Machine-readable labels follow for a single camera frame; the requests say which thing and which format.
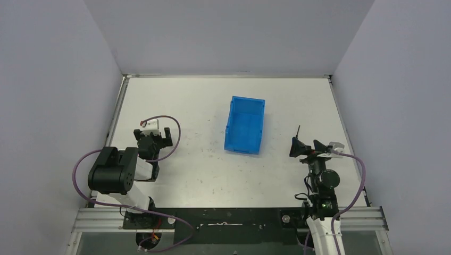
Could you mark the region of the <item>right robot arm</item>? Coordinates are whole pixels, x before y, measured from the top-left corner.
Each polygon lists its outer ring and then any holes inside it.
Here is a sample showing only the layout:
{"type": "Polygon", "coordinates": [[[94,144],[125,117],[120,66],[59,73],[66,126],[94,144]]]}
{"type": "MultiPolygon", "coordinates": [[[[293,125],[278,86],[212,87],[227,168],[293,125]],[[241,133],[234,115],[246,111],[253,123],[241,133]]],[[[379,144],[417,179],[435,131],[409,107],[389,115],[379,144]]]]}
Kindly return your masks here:
{"type": "Polygon", "coordinates": [[[328,169],[326,162],[332,158],[339,158],[344,145],[339,142],[322,144],[318,140],[309,146],[301,142],[297,136],[292,137],[289,156],[296,158],[305,156],[299,161],[308,166],[308,174],[304,183],[307,187],[303,209],[299,213],[300,222],[310,229],[316,254],[338,254],[343,246],[340,231],[340,221],[332,221],[339,213],[335,188],[340,184],[338,173],[328,169]]]}

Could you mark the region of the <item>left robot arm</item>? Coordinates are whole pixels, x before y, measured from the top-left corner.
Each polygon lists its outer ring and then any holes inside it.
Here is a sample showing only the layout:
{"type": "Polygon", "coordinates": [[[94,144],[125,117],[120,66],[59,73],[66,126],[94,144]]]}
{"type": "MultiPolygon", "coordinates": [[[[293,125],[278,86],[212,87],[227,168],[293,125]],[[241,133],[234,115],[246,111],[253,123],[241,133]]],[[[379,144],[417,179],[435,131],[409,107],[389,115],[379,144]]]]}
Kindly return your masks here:
{"type": "Polygon", "coordinates": [[[150,229],[158,221],[155,203],[136,183],[156,181],[160,151],[172,147],[173,141],[168,127],[164,128],[164,135],[159,128],[135,129],[133,135],[137,141],[135,147],[102,148],[88,174],[88,186],[117,200],[128,213],[137,215],[139,225],[150,229]]]}

